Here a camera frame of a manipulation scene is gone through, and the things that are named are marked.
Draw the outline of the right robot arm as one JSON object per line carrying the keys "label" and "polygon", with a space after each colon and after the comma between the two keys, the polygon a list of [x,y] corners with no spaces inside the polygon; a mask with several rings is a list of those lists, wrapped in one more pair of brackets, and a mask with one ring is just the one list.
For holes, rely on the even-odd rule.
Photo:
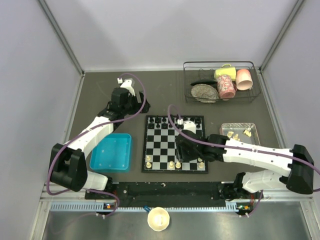
{"label": "right robot arm", "polygon": [[303,145],[268,148],[219,134],[203,138],[190,130],[180,132],[175,143],[180,162],[201,159],[204,162],[239,163],[261,168],[259,172],[237,174],[233,192],[239,198],[282,187],[302,195],[314,192],[314,161]]}

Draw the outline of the white king piece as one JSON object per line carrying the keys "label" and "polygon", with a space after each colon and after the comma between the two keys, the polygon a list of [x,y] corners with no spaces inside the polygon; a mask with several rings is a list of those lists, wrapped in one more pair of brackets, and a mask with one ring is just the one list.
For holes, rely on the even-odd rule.
{"label": "white king piece", "polygon": [[174,161],[170,161],[169,162],[169,168],[173,169],[175,167],[175,162]]}

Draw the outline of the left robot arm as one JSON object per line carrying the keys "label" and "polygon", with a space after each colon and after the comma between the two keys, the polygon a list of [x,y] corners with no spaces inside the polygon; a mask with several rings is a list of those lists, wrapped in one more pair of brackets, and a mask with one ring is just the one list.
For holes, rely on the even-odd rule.
{"label": "left robot arm", "polygon": [[64,191],[96,190],[102,198],[109,198],[114,191],[107,176],[88,171],[86,158],[92,150],[124,121],[147,113],[150,104],[139,92],[141,102],[132,87],[116,87],[111,101],[98,113],[93,122],[80,134],[64,144],[56,143],[50,154],[46,184],[55,183]]}

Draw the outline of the white queen piece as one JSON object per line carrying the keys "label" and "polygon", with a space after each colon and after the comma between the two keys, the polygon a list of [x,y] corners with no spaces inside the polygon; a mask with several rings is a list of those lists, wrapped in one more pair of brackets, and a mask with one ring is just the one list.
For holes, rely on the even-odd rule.
{"label": "white queen piece", "polygon": [[177,169],[180,169],[181,168],[181,163],[178,161],[178,162],[176,162],[175,163],[175,167],[177,168]]}

